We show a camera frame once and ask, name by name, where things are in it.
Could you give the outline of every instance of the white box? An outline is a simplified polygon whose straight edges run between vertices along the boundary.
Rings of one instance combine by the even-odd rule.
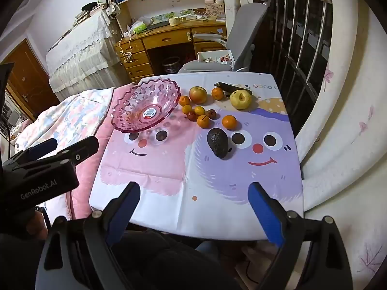
[[[225,55],[228,55],[230,57],[230,61],[228,61],[227,64],[231,65],[231,67],[233,68],[235,61],[234,61],[233,54],[231,53],[230,50],[215,50],[215,51],[198,52],[197,58],[198,58],[198,62],[204,62],[204,60],[206,60],[208,58],[212,58],[215,61],[216,59],[219,59],[220,57],[223,57]]]

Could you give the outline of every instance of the red cartoon nose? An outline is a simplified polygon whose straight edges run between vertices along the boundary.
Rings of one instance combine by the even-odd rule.
[[[146,141],[146,139],[140,139],[140,141],[139,141],[139,147],[140,148],[143,148],[143,147],[145,147],[146,146],[146,143],[147,143],[147,141]]]
[[[264,151],[264,147],[261,144],[254,144],[253,145],[253,152],[260,154]]]

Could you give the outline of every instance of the purple cartoon character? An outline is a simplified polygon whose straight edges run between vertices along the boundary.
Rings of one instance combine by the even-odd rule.
[[[255,181],[282,202],[302,194],[298,154],[287,115],[264,109],[251,113],[220,109],[218,114],[214,127],[229,137],[227,156],[220,159],[214,155],[207,143],[208,130],[198,136],[195,148],[198,170],[209,187],[238,204],[248,203],[247,189]],[[222,126],[221,119],[228,114],[239,121],[238,130]]]

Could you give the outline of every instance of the desk drawer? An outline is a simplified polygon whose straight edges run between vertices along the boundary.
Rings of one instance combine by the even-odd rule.
[[[150,66],[150,63],[129,67],[126,69],[126,71],[128,72],[130,78],[153,74],[153,70]]]
[[[124,53],[126,52],[140,52],[144,51],[144,46],[142,45],[141,39],[132,40],[131,42],[121,43],[121,48]],[[121,48],[119,46],[116,46],[116,53],[121,58],[123,57],[123,54],[121,53]]]
[[[125,60],[123,61],[123,66],[125,68],[140,65],[140,64],[149,63],[149,59],[148,59],[148,56],[146,55],[145,51],[133,54],[132,57],[130,58],[130,60],[135,60],[135,61],[129,62],[129,63],[125,62]]]
[[[171,32],[164,32],[161,34],[154,34],[152,36],[144,37],[145,49],[153,49],[163,47],[165,45],[182,44],[185,42],[191,42],[192,36],[189,29],[173,30]]]
[[[131,80],[132,82],[134,83],[139,83],[139,81],[144,78],[144,77],[151,77],[151,76],[154,76],[153,74],[149,74],[149,75],[144,75],[144,76],[139,76],[139,77],[132,77]]]
[[[223,40],[227,36],[226,26],[207,26],[207,27],[194,27],[192,28],[192,35],[194,34],[217,34],[222,35]],[[194,38],[195,42],[203,41],[202,39]]]
[[[219,42],[215,42],[215,41],[195,42],[193,44],[193,47],[195,48],[196,59],[197,59],[198,52],[207,52],[207,51],[225,50],[226,49]]]

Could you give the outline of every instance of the fruit bowl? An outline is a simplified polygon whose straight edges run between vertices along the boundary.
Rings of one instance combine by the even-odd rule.
[[[176,108],[180,88],[175,81],[158,78],[130,89],[113,107],[112,125],[124,133],[137,133],[151,128]]]

